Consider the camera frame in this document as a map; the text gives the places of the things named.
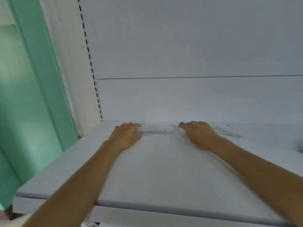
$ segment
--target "horizontal line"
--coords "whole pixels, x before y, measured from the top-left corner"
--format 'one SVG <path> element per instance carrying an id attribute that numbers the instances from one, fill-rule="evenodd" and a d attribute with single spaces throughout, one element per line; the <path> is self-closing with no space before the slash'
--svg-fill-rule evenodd
<path id="1" fill-rule="evenodd" d="M 303 76 L 303 75 L 268 75 L 268 76 Z M 178 79 L 178 78 L 226 78 L 226 77 L 268 77 L 268 76 L 190 76 L 190 77 L 146 77 L 146 78 L 97 78 L 97 80 L 127 80 L 127 79 Z"/>

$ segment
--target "right hand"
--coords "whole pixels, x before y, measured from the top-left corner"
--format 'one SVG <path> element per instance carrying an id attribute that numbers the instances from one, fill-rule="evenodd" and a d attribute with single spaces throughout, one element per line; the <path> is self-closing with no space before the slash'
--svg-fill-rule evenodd
<path id="1" fill-rule="evenodd" d="M 212 152 L 222 139 L 206 122 L 181 122 L 179 127 L 185 130 L 187 137 L 200 149 Z"/>

